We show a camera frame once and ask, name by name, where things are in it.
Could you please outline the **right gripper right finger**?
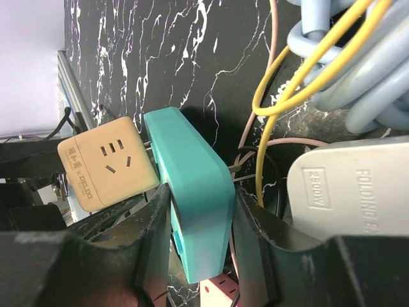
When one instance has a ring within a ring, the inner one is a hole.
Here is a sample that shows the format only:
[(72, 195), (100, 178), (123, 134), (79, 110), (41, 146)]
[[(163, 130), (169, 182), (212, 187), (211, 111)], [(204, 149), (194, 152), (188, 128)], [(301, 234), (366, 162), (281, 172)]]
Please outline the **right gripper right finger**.
[(314, 239), (236, 188), (242, 306), (407, 306), (408, 238)]

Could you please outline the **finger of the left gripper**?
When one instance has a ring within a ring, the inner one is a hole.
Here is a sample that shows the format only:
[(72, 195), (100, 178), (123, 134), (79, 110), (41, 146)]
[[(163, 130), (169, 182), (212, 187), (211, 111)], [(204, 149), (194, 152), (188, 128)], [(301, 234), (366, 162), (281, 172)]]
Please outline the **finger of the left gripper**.
[(64, 173), (57, 151), (64, 140), (1, 143), (1, 178), (45, 178)]

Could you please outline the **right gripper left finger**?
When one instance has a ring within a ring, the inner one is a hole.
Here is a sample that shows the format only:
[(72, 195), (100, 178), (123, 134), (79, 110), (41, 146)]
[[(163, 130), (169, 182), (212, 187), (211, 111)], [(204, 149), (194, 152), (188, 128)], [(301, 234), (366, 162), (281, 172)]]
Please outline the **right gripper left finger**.
[(2, 306), (165, 306), (168, 185), (134, 214), (134, 196), (68, 229), (1, 233)]

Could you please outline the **pink square plug adapter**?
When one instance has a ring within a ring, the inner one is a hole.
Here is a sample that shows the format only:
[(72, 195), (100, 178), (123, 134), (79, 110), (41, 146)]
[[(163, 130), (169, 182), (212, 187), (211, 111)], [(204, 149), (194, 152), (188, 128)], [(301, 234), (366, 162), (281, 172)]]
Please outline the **pink square plug adapter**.
[(222, 273), (199, 283), (200, 307), (231, 306), (238, 293), (238, 283)]

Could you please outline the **teal triangular power strip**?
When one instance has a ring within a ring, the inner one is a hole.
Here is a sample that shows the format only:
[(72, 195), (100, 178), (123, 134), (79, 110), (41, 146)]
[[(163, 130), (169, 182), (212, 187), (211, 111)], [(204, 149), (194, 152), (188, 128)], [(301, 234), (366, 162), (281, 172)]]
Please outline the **teal triangular power strip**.
[(188, 283), (224, 267), (235, 207), (227, 165), (176, 107), (144, 115), (160, 181), (171, 196), (171, 226)]

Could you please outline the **white square plug adapter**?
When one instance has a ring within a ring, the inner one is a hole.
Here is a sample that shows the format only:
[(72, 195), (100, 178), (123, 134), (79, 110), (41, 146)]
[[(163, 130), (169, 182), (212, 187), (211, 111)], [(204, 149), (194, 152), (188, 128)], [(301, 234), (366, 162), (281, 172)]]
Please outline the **white square plug adapter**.
[(315, 239), (408, 235), (408, 136), (332, 143), (291, 165), (293, 226)]

